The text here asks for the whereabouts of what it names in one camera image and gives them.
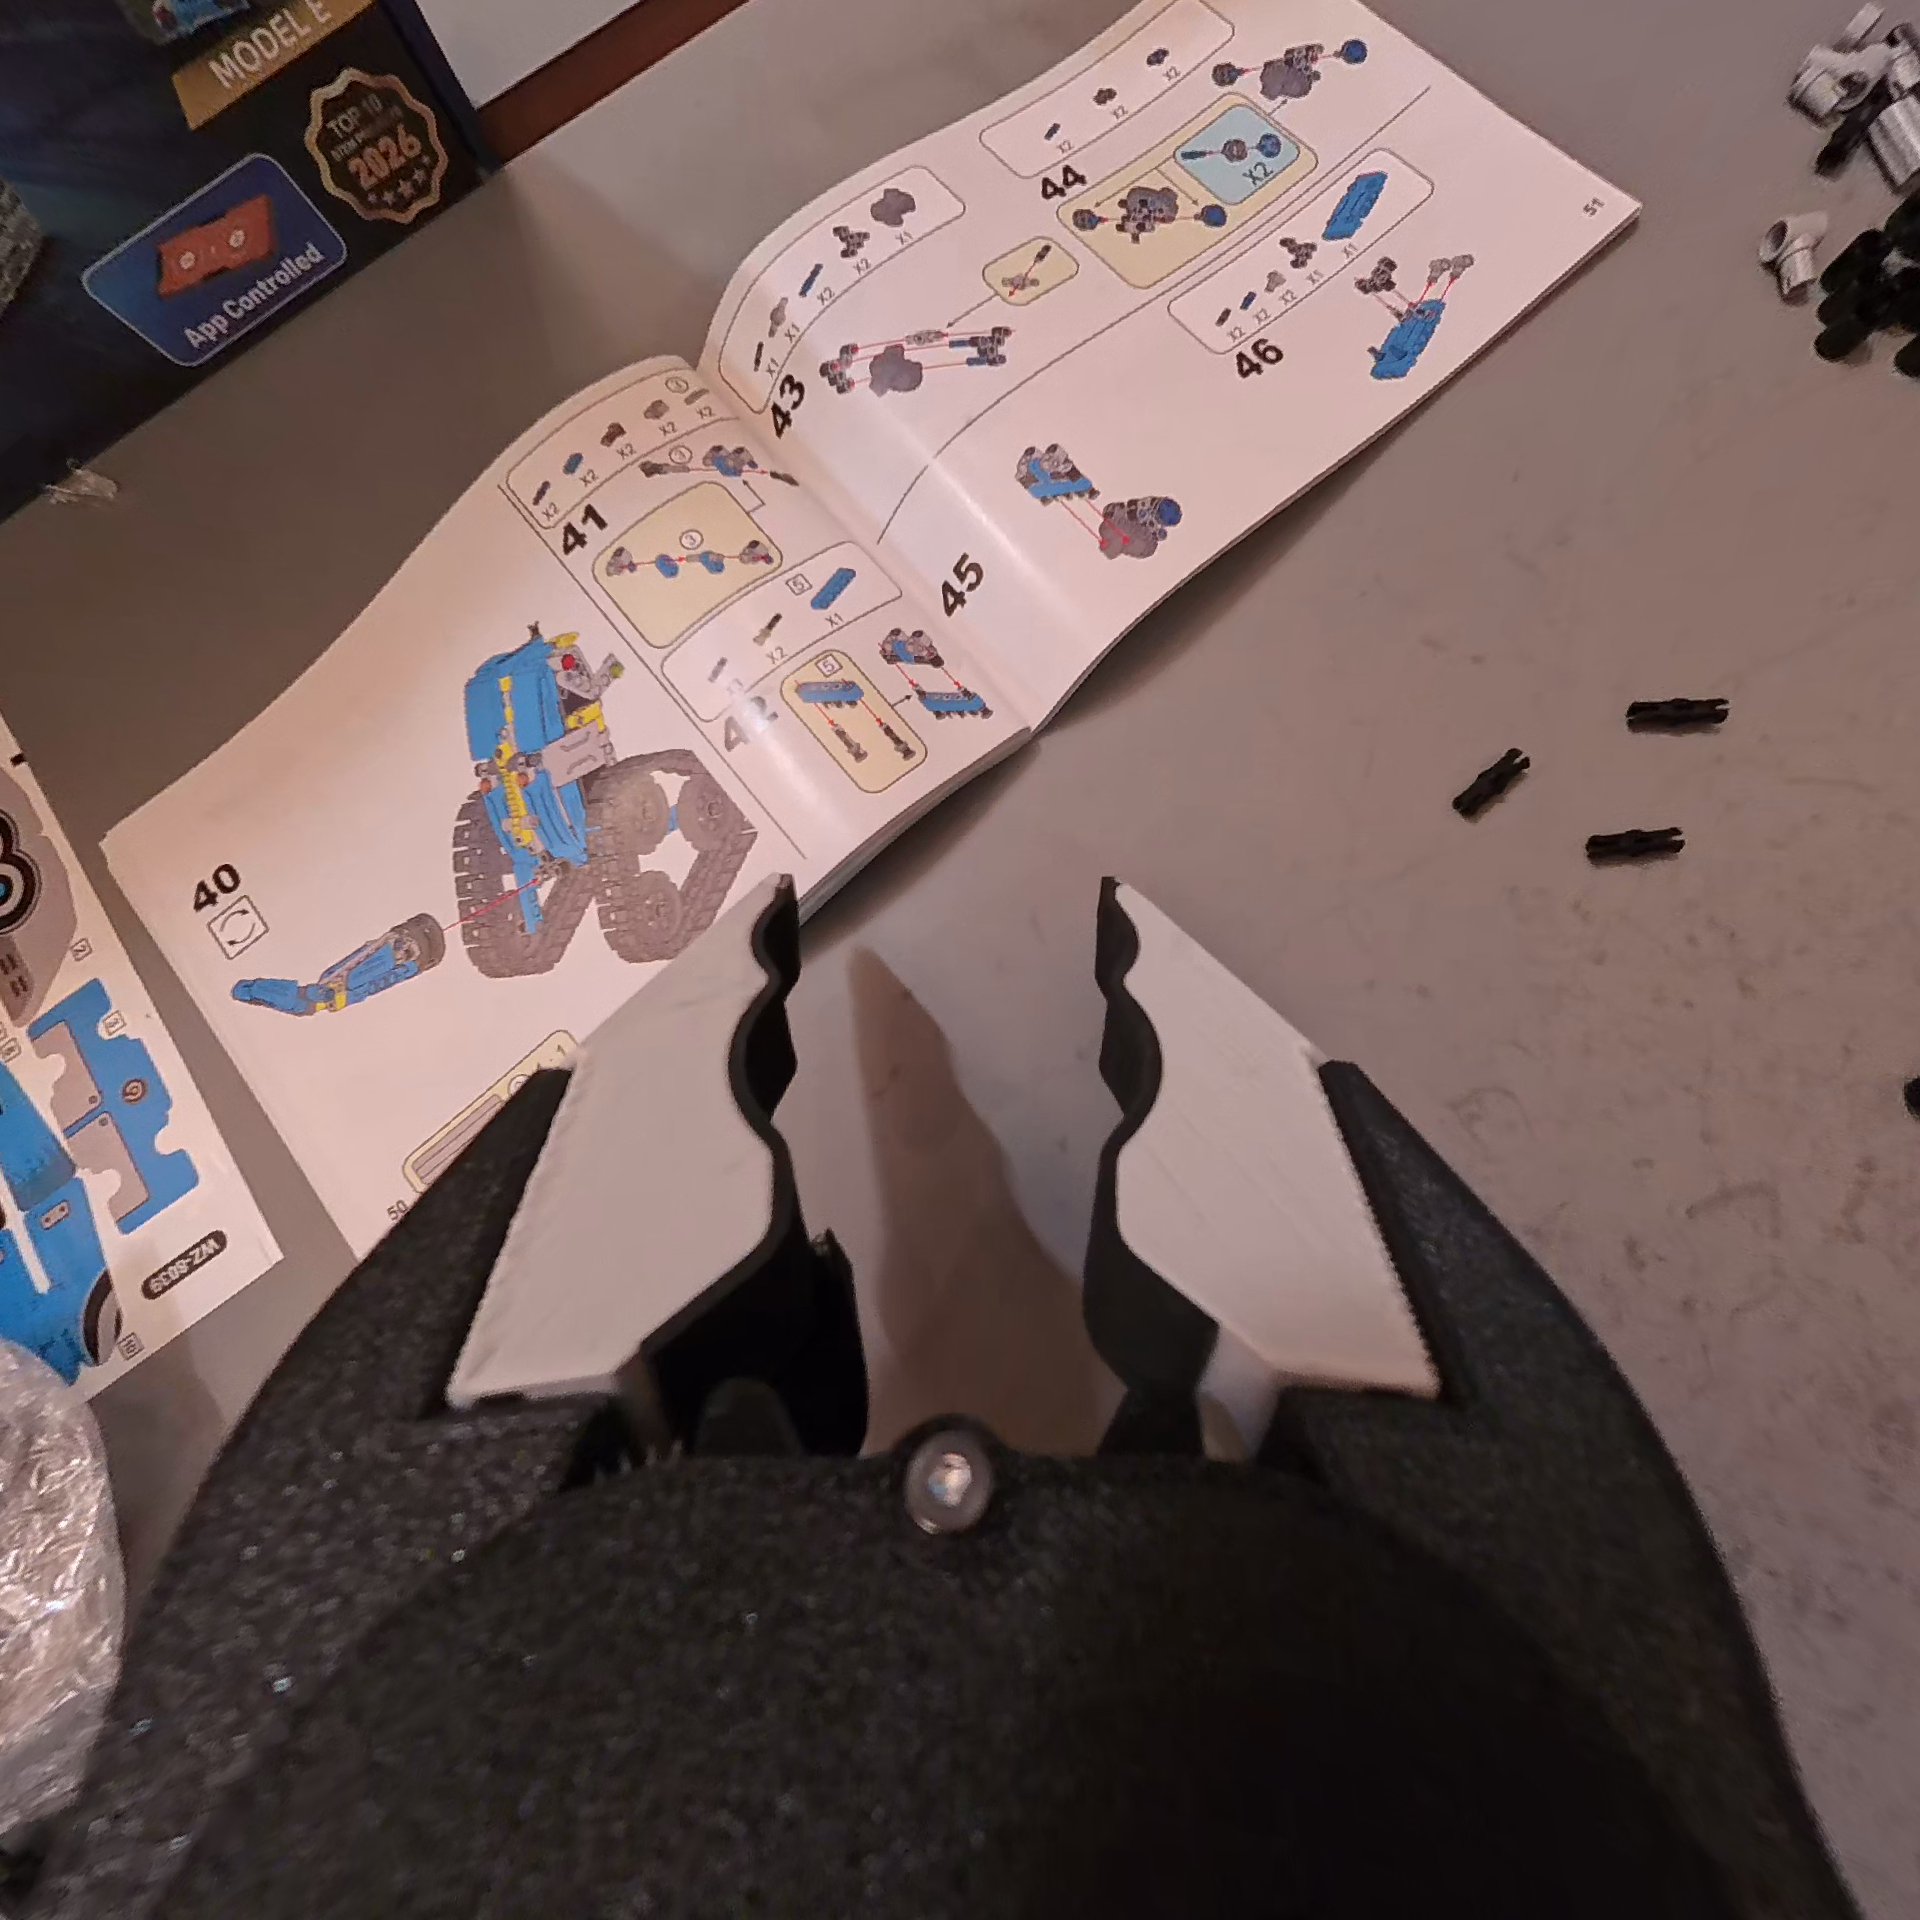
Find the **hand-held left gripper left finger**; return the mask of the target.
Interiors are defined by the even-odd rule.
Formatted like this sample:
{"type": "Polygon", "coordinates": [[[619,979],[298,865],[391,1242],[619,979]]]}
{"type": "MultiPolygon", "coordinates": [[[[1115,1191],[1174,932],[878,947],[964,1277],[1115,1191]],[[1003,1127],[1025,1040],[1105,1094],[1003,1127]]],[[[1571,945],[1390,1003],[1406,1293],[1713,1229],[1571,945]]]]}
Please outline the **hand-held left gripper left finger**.
{"type": "Polygon", "coordinates": [[[577,1045],[449,1406],[612,1394],[695,1445],[717,1386],[762,1380],[811,1455],[859,1445],[858,1277],[774,1132],[793,979],[793,873],[769,873],[577,1045]]]}

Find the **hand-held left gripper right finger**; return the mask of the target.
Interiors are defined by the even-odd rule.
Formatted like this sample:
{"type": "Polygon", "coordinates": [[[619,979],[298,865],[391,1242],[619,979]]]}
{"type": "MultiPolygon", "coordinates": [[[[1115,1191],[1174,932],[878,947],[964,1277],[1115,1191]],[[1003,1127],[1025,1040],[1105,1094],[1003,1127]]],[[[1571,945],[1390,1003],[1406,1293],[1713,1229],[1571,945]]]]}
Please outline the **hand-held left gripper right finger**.
{"type": "Polygon", "coordinates": [[[1097,1142],[1087,1325],[1129,1423],[1257,1445],[1287,1386],[1442,1400],[1325,1048],[1129,884],[1097,884],[1097,1142]]]}

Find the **pile of building brick pieces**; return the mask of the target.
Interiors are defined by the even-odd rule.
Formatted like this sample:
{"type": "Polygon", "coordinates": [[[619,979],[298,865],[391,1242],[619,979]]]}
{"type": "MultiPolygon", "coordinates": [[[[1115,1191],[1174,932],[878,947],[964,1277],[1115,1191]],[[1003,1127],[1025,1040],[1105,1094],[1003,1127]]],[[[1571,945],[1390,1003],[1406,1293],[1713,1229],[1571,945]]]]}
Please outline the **pile of building brick pieces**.
{"type": "Polygon", "coordinates": [[[1813,173],[1832,181],[1850,158],[1891,190],[1884,225],[1823,248],[1823,214],[1780,214],[1761,234],[1761,269],[1787,302],[1813,302],[1813,354],[1850,361],[1874,339],[1891,341],[1891,374],[1920,384],[1920,36],[1884,8],[1850,8],[1843,27],[1791,69],[1787,108],[1823,128],[1813,173]]]}

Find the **grey desk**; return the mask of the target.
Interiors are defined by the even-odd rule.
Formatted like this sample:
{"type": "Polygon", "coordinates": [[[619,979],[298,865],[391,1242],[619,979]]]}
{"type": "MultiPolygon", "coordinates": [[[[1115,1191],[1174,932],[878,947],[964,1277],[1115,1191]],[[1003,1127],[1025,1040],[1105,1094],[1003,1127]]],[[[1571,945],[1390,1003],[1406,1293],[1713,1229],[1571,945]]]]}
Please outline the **grey desk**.
{"type": "MultiPolygon", "coordinates": [[[[557,394],[698,347],[734,265],[1127,8],[739,8],[9,519],[9,719],[282,1266],[95,1406],[126,1603],[350,1248],[98,872],[557,394]]],[[[859,1286],[878,1440],[1109,1415],[1074,1277],[1097,873],[1351,1056],[1587,1314],[1765,1642],[1863,1915],[1914,1915],[1914,384],[1761,269],[1787,79],[1850,8],[1380,8],[1646,201],[1518,339],[1164,600],[802,938],[802,1213],[859,1286]],[[1630,700],[1722,695],[1713,736],[1630,700]],[[1457,798],[1525,746],[1479,805],[1457,798]],[[1587,838],[1685,828],[1596,872],[1587,838]]]]}

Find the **sticker sheet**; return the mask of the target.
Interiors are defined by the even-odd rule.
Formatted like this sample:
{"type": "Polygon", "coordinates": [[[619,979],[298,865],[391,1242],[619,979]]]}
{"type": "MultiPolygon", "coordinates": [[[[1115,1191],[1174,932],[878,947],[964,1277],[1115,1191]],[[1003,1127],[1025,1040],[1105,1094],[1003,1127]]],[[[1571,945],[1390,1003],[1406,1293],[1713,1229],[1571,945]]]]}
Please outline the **sticker sheet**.
{"type": "Polygon", "coordinates": [[[0,1336],[95,1400],[273,1258],[24,746],[0,736],[0,1336]]]}

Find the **clear plastic bag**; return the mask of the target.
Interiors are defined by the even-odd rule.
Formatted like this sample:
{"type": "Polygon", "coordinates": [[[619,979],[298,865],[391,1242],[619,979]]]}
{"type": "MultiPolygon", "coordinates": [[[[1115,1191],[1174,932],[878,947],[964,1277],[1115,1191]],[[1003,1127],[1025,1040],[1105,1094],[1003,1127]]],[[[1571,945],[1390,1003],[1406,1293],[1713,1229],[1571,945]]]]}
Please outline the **clear plastic bag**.
{"type": "Polygon", "coordinates": [[[119,1677],[126,1567],[95,1406],[0,1349],[0,1829],[80,1795],[119,1677]]]}

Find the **instruction booklet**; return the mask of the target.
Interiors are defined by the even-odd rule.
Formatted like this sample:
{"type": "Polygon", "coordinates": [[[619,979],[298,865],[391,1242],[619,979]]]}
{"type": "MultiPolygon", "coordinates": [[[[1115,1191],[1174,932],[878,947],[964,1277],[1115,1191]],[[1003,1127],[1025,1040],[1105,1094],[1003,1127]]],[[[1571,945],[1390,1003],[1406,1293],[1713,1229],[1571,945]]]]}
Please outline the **instruction booklet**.
{"type": "Polygon", "coordinates": [[[107,872],[373,1250],[739,886],[840,886],[1637,201],[1367,8],[1129,8],[545,410],[107,872]]]}

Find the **toy kit box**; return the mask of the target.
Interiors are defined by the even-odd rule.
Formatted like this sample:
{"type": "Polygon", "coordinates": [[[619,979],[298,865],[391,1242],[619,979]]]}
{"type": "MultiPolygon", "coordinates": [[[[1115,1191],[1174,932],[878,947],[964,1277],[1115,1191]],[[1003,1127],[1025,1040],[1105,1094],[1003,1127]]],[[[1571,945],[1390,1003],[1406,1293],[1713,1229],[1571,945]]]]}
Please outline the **toy kit box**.
{"type": "Polygon", "coordinates": [[[0,512],[491,173],[420,8],[0,8],[0,512]]]}

